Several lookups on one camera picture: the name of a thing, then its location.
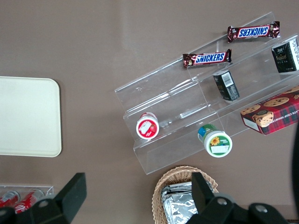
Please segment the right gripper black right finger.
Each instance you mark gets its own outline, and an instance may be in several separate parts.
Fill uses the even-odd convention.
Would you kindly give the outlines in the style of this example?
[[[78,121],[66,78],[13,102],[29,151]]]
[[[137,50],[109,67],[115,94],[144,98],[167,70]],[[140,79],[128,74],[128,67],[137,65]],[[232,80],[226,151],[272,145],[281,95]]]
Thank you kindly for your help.
[[[192,198],[198,213],[189,219],[190,224],[230,224],[234,204],[224,195],[215,196],[199,172],[192,173]]]

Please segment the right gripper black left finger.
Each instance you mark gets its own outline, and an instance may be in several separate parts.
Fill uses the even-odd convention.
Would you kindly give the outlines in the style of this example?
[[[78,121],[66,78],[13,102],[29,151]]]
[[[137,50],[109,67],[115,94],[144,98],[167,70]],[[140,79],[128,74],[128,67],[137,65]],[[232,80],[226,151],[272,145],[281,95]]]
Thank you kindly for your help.
[[[87,196],[85,173],[76,173],[53,198],[44,198],[31,207],[28,224],[70,224]]]

